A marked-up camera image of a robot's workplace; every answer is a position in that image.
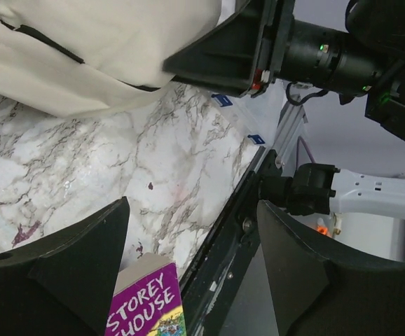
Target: black mount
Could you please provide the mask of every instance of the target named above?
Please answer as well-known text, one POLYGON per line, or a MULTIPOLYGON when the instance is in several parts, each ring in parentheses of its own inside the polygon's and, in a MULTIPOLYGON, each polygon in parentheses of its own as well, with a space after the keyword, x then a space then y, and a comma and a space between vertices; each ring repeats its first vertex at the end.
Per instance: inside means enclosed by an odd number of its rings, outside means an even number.
POLYGON ((294 177, 267 177, 260 190, 261 200, 285 208, 293 216, 330 214, 331 189, 335 173, 340 170, 328 164, 302 165, 294 177))
POLYGON ((265 92, 282 68, 294 2, 248 1, 223 24, 167 59, 164 70, 176 74, 177 82, 234 97, 265 92))
POLYGON ((129 215, 124 197, 0 253, 0 335, 104 335, 129 215))

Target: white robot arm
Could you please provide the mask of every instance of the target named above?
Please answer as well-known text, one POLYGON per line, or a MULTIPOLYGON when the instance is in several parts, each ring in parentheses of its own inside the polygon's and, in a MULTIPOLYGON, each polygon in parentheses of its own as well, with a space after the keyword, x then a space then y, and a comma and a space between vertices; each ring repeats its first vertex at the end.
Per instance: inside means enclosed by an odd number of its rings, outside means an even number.
POLYGON ((358 212, 405 220, 405 179, 305 164, 294 177, 266 178, 261 198, 294 216, 358 212))
POLYGON ((342 169, 334 174, 330 209, 405 219, 405 179, 367 176, 342 169))

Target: black cylinder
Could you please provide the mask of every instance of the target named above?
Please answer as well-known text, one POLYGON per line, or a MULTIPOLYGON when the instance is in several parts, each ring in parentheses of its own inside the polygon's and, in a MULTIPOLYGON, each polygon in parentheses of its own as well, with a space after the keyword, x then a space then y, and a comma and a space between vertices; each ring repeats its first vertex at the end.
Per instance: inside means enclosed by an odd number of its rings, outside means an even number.
POLYGON ((386 66, 386 56, 352 35, 295 20, 282 70, 275 77, 359 97, 377 83, 386 66))

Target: book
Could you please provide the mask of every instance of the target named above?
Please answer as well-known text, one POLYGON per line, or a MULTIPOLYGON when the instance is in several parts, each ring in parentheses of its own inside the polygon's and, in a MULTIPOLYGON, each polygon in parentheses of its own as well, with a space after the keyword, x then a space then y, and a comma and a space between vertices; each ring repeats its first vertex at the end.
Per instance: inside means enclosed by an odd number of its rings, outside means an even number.
POLYGON ((118 274, 105 336, 186 336, 176 264, 152 253, 118 274))

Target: marble countertop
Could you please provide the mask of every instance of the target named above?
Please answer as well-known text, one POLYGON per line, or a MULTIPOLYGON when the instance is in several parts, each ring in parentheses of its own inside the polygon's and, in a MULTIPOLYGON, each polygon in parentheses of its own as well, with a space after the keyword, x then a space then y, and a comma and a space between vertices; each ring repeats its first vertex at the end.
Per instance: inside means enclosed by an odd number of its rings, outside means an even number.
POLYGON ((0 252, 125 195, 123 266, 154 252, 182 275, 257 149, 185 85, 146 108, 81 120, 0 96, 0 252))

